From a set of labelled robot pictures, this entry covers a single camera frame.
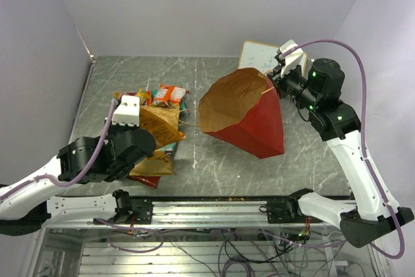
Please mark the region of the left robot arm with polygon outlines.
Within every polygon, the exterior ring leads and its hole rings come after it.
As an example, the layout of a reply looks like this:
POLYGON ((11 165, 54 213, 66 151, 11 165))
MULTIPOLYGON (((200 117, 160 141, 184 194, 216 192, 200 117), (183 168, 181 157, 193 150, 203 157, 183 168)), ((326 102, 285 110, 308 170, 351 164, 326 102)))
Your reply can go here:
POLYGON ((149 131, 138 126, 112 125, 98 156, 89 165, 99 140, 80 137, 23 181, 1 186, 1 233, 20 236, 64 223, 76 226, 97 225, 101 220, 112 224, 129 221, 137 213, 137 206, 127 191, 61 197, 64 189, 50 181, 53 177, 59 182, 70 182, 82 171, 86 174, 75 187, 120 180, 156 150, 156 141, 149 131))

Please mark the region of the brown snack packet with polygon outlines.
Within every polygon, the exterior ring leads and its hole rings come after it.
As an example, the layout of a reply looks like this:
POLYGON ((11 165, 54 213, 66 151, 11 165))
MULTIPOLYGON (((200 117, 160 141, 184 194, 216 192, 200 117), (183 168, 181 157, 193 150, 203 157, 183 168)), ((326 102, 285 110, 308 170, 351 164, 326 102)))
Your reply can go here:
POLYGON ((130 176, 174 175, 173 160, 177 143, 171 143, 156 151, 151 158, 139 162, 130 172, 130 176))

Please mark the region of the orange skittles packet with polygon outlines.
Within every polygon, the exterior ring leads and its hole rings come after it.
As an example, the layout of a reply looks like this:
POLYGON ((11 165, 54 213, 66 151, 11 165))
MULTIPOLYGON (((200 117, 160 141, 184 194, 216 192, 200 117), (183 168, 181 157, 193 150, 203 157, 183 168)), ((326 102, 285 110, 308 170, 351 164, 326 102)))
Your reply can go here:
POLYGON ((163 108, 179 108, 188 93, 187 89, 179 86, 160 84, 153 96, 151 105, 163 108))

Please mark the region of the red doritos chip bag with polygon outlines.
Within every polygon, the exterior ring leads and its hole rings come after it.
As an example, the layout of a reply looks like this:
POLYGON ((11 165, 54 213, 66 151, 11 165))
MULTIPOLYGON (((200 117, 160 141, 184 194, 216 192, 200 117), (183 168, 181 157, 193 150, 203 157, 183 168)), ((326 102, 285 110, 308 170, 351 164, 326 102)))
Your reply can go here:
POLYGON ((148 186, 152 189, 157 189, 160 182, 161 176, 140 176, 140 175, 130 175, 128 177, 130 180, 139 182, 145 186, 148 186))

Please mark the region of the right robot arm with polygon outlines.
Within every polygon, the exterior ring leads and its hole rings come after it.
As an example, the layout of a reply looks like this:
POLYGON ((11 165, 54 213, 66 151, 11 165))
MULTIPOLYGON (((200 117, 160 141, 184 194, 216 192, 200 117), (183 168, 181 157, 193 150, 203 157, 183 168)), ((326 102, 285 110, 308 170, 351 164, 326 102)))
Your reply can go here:
POLYGON ((414 220, 412 210, 400 206, 390 194, 361 142, 361 121, 340 99, 345 74, 336 61, 315 60, 307 77, 300 65, 287 70, 279 62, 267 77, 280 96, 290 97, 297 108, 309 112, 308 122, 337 158, 355 201, 341 202, 302 189, 291 195, 285 208, 291 221, 317 218, 337 227, 347 242, 361 248, 414 220))

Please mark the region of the yellow m&m's packet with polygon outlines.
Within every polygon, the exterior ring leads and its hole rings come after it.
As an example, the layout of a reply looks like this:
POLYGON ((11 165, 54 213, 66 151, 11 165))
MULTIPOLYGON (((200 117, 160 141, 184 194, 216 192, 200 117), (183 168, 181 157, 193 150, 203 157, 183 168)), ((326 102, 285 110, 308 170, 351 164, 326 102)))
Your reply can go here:
POLYGON ((140 98, 141 106, 150 106, 152 104, 151 91, 143 91, 142 89, 139 89, 139 91, 136 93, 136 96, 140 98))

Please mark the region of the teal snack packet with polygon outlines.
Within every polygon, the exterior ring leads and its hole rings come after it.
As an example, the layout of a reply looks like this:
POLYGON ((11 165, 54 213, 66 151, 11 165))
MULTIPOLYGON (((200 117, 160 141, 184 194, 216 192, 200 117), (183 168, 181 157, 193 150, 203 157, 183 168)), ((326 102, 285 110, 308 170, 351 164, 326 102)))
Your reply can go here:
POLYGON ((186 109, 187 109, 187 107, 186 107, 186 105, 185 105, 185 100, 186 100, 186 98, 188 97, 188 95, 189 95, 189 90, 185 90, 183 93, 182 93, 182 96, 180 97, 180 104, 179 104, 179 111, 177 112, 177 114, 176 114, 176 118, 177 119, 179 119, 180 118, 180 114, 181 113, 185 113, 185 114, 187 114, 187 111, 186 111, 186 109))

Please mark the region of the orange kettle chips bag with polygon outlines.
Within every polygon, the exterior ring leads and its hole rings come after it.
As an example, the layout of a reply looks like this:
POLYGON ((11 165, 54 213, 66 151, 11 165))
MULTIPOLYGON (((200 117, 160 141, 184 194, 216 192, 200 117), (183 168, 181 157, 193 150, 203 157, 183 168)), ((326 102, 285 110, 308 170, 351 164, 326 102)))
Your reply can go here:
POLYGON ((179 111, 178 108, 141 107, 139 125, 153 135, 157 149, 185 139, 185 134, 178 129, 179 111))

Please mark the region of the red paper bag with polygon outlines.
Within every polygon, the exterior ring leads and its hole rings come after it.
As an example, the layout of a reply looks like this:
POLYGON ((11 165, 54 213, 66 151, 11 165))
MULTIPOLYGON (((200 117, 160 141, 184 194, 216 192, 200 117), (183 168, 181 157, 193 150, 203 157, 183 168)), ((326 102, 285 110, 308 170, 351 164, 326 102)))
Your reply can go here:
POLYGON ((196 114, 201 132, 259 159, 285 153, 279 95, 256 68, 240 68, 214 82, 196 114))

